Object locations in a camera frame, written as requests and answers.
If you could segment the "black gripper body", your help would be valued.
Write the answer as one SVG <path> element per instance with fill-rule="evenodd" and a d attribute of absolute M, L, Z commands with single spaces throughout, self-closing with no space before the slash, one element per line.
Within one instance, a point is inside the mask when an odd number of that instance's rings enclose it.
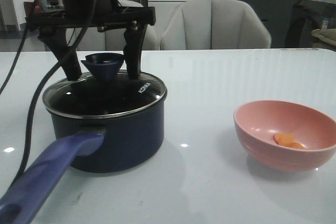
<path fill-rule="evenodd" d="M 32 14 L 28 29 L 33 31 L 43 27 L 84 27 L 90 20 L 91 27 L 109 30 L 127 27 L 129 22 L 154 25 L 153 7 L 122 6 L 118 0 L 62 0 L 63 10 Z"/>

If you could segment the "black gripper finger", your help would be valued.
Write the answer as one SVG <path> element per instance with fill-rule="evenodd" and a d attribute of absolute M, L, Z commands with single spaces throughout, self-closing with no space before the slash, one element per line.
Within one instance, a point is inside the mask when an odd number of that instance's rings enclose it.
<path fill-rule="evenodd" d="M 77 53 L 68 46 L 66 28 L 40 28 L 38 39 L 54 54 L 67 80 L 76 81 L 81 76 Z"/>
<path fill-rule="evenodd" d="M 141 54 L 146 29 L 146 24 L 129 22 L 123 34 L 126 43 L 123 55 L 131 80 L 138 79 L 141 73 Z"/>

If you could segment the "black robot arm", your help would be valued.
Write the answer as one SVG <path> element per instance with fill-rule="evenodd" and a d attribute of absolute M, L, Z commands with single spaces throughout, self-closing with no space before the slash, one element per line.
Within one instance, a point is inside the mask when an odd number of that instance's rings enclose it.
<path fill-rule="evenodd" d="M 124 7 L 118 0 L 62 0 L 62 3 L 64 8 L 58 13 L 30 14 L 26 18 L 28 29 L 38 30 L 39 40 L 57 58 L 48 76 L 62 68 L 68 80 L 79 79 L 76 48 L 90 27 L 99 32 L 124 28 L 127 73 L 130 79 L 140 76 L 146 28 L 156 22 L 154 7 Z"/>

